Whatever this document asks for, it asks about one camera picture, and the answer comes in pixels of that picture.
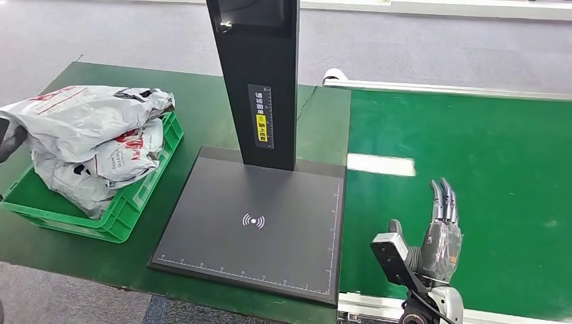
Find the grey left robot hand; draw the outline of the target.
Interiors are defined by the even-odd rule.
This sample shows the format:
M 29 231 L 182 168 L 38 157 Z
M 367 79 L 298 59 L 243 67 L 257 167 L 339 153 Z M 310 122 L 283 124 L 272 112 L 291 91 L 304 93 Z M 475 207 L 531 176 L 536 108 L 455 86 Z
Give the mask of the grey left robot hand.
M 22 146 L 27 135 L 23 126 L 1 118 L 1 163 L 6 162 Z

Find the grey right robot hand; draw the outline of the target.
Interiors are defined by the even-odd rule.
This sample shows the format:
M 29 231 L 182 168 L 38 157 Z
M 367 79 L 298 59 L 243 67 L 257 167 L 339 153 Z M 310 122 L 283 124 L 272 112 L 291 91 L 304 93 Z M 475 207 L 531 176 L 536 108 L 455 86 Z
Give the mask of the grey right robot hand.
M 459 227 L 457 197 L 445 178 L 430 182 L 432 214 L 420 247 L 405 242 L 401 223 L 392 219 L 388 230 L 396 233 L 395 246 L 409 270 L 442 284 L 449 284 L 456 271 L 463 235 Z

